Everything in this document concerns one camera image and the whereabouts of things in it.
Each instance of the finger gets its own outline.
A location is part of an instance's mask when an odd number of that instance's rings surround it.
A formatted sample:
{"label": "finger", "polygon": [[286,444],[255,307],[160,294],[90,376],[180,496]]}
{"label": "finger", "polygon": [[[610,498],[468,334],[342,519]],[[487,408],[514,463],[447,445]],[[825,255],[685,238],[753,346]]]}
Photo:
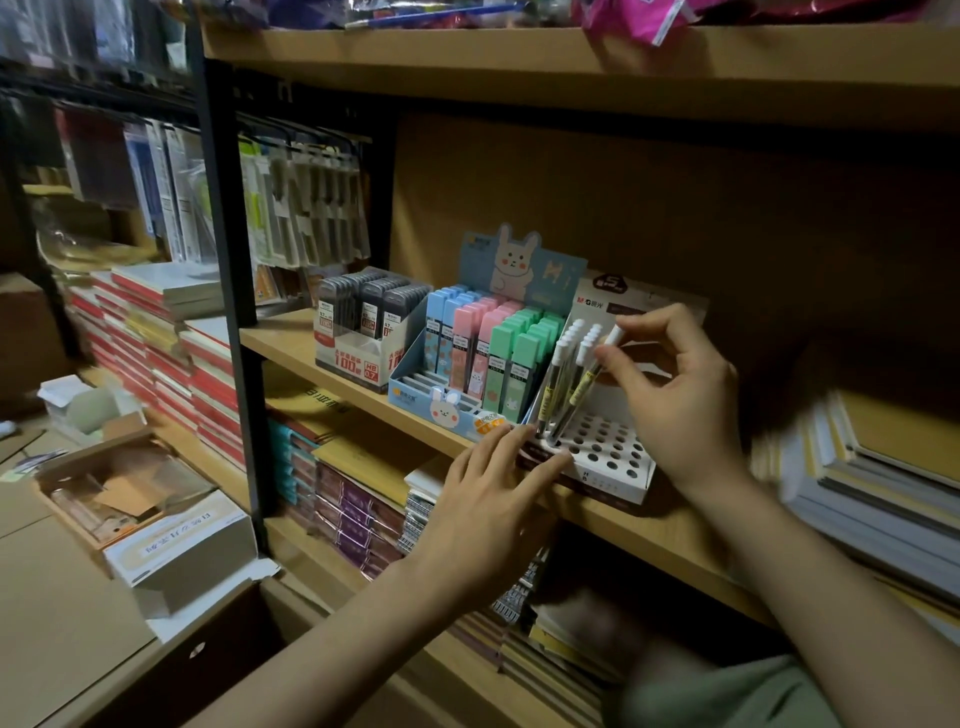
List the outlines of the finger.
{"label": "finger", "polygon": [[515,513],[520,520],[526,517],[534,503],[560,477],[560,473],[573,463],[573,455],[564,450],[545,463],[540,463],[514,489]]}
{"label": "finger", "polygon": [[667,353],[659,341],[635,343],[630,346],[621,344],[620,348],[636,364],[653,364],[671,376],[677,374],[677,357]]}
{"label": "finger", "polygon": [[599,346],[593,355],[616,379],[627,396],[643,394],[654,388],[650,380],[634,364],[634,360],[619,347]]}
{"label": "finger", "polygon": [[507,473],[512,473],[516,466],[516,457],[520,454],[523,444],[534,436],[536,425],[519,425],[496,446],[487,472],[497,482],[507,483]]}
{"label": "finger", "polygon": [[616,323],[633,341],[662,341],[665,338],[677,354],[706,356],[717,353],[693,313],[682,303],[640,316],[617,316]]}
{"label": "finger", "polygon": [[498,425],[488,432],[483,440],[473,446],[473,453],[470,455],[470,462],[467,465],[467,475],[480,477],[487,471],[493,451],[500,441],[510,434],[511,429],[509,423]]}
{"label": "finger", "polygon": [[450,463],[450,469],[446,472],[444,487],[456,485],[463,481],[464,476],[467,474],[467,464],[472,454],[473,447],[464,448],[459,455],[453,458],[453,462]]}

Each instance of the wooden board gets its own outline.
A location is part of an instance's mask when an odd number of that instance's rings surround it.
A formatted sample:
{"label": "wooden board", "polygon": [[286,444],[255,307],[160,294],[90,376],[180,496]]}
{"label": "wooden board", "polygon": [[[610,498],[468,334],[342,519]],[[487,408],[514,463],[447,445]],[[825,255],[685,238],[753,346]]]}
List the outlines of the wooden board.
{"label": "wooden board", "polygon": [[[385,395],[354,384],[314,364],[313,314],[294,311],[242,329],[240,340],[250,349],[318,386],[344,397],[432,448],[455,456],[469,445],[455,435],[387,402]],[[727,553],[706,522],[666,482],[657,481],[634,517],[590,498],[554,486],[545,504],[561,518],[582,526],[605,541],[632,553],[686,584],[713,596],[743,614],[773,624],[766,607],[727,573]]]}
{"label": "wooden board", "polygon": [[401,117],[391,269],[457,280],[464,232],[502,222],[590,267],[710,299],[746,379],[817,332],[960,354],[955,171]]}
{"label": "wooden board", "polygon": [[647,116],[955,133],[960,32],[924,24],[687,28],[661,48],[580,29],[208,28],[206,53],[312,85]]}

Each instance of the pink bag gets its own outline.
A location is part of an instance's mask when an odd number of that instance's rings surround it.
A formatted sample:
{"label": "pink bag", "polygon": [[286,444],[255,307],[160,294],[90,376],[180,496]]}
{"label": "pink bag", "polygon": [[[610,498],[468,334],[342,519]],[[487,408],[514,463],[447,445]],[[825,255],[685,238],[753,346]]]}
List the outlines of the pink bag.
{"label": "pink bag", "polygon": [[[700,0],[701,7],[723,0]],[[663,43],[667,32],[697,19],[689,0],[594,0],[589,5],[574,2],[574,21],[588,32],[626,36],[653,46]]]}

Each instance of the cardboard box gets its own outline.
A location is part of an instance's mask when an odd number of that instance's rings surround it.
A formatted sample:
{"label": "cardboard box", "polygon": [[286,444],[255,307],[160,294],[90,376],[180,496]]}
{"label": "cardboard box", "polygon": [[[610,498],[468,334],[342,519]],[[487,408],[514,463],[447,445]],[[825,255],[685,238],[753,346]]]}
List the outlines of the cardboard box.
{"label": "cardboard box", "polygon": [[[138,413],[104,425],[104,442],[63,455],[36,472],[34,489],[101,569],[110,574],[104,549],[132,533],[181,512],[213,485],[154,440]],[[107,506],[137,522],[115,536],[96,538],[51,498],[58,489],[81,502]]]}
{"label": "cardboard box", "polygon": [[104,556],[145,619],[169,617],[257,557],[253,524],[215,491],[109,546]]}
{"label": "cardboard box", "polygon": [[0,401],[70,373],[43,290],[16,273],[0,274]]}

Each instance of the book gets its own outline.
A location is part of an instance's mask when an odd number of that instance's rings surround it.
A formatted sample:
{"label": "book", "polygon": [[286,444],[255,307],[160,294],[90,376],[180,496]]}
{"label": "book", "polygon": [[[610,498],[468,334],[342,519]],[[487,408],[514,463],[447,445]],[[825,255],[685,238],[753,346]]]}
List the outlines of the book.
{"label": "book", "polygon": [[223,310],[220,272],[214,264],[163,262],[119,266],[110,277],[123,293],[171,312],[198,311],[179,317],[181,321]]}

